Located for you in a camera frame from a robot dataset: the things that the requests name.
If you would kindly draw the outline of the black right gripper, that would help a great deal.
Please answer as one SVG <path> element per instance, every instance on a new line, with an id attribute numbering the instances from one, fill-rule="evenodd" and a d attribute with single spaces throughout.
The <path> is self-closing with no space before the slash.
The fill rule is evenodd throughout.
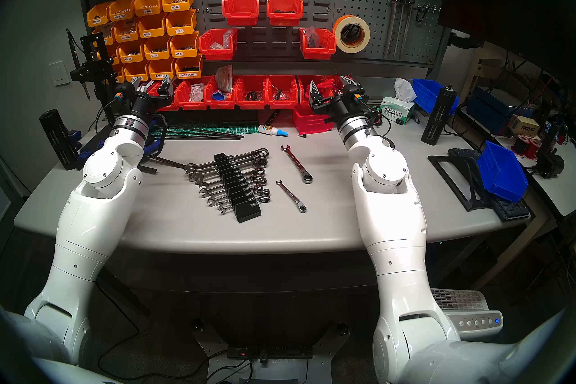
<path id="1" fill-rule="evenodd" d="M 353 117 L 370 120 L 369 96 L 361 85 L 347 76 L 339 76 L 341 94 L 324 98 L 314 81 L 309 85 L 309 105 L 312 110 L 323 110 L 326 106 L 324 123 L 344 123 Z"/>

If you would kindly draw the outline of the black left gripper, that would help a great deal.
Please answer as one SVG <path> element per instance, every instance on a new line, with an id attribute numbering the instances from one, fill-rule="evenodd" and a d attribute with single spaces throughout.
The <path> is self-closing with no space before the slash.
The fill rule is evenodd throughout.
<path id="1" fill-rule="evenodd" d="M 133 89 L 127 89 L 127 115 L 136 117 L 144 123 L 151 123 L 157 110 L 170 106 L 174 100 L 173 81 L 170 75 L 164 75 L 158 93 L 163 95 L 150 95 L 145 93 L 145 81 L 141 76 L 133 77 L 131 80 Z"/>

